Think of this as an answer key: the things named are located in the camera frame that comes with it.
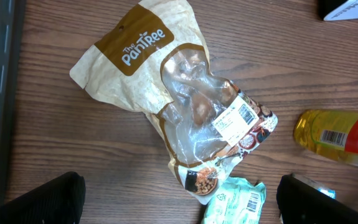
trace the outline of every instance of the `wood grain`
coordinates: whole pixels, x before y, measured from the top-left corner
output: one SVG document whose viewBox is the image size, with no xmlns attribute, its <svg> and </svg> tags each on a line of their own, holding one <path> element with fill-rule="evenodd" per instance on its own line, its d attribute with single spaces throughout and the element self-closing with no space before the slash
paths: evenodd
<svg viewBox="0 0 358 224">
<path fill-rule="evenodd" d="M 7 201 L 70 170 L 86 180 L 81 223 L 197 223 L 198 201 L 167 168 L 141 113 L 97 102 L 69 77 L 89 46 L 137 1 L 28 0 Z M 315 1 L 190 0 L 212 71 L 278 115 L 276 131 L 233 175 L 267 186 L 260 223 L 279 223 L 276 188 L 296 172 L 358 211 L 358 168 L 293 141 L 310 108 L 358 110 L 358 20 L 322 22 Z"/>
</svg>

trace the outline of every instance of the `crumpled teal wrapper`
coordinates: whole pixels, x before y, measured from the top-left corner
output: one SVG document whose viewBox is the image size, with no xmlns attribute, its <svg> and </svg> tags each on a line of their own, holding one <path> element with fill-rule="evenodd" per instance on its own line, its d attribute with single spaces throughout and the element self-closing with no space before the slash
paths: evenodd
<svg viewBox="0 0 358 224">
<path fill-rule="evenodd" d="M 265 200 L 265 184 L 229 177 L 208 203 L 201 224 L 257 224 Z"/>
</svg>

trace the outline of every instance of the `brown label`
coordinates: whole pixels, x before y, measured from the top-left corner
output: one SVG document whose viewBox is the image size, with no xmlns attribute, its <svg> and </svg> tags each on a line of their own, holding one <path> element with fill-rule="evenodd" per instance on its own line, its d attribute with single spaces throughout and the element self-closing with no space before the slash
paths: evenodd
<svg viewBox="0 0 358 224">
<path fill-rule="evenodd" d="M 174 40 L 162 20 L 139 4 L 95 46 L 127 76 L 131 76 L 147 58 Z"/>
</svg>

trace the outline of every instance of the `crumpled beige bag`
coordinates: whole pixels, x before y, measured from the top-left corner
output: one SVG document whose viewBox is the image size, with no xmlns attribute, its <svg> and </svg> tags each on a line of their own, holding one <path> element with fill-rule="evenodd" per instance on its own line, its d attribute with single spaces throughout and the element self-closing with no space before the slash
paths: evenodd
<svg viewBox="0 0 358 224">
<path fill-rule="evenodd" d="M 169 168 L 206 204 L 277 117 L 209 71 L 185 0 L 143 0 L 91 46 L 70 76 L 94 99 L 143 112 L 165 140 Z"/>
</svg>

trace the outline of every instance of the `yellow bottle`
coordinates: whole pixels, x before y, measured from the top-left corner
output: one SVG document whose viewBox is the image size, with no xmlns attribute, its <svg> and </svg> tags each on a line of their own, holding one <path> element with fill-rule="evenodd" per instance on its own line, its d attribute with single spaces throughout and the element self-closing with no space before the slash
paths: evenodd
<svg viewBox="0 0 358 224">
<path fill-rule="evenodd" d="M 358 112 L 306 111 L 295 126 L 294 138 L 316 154 L 358 166 Z"/>
</svg>

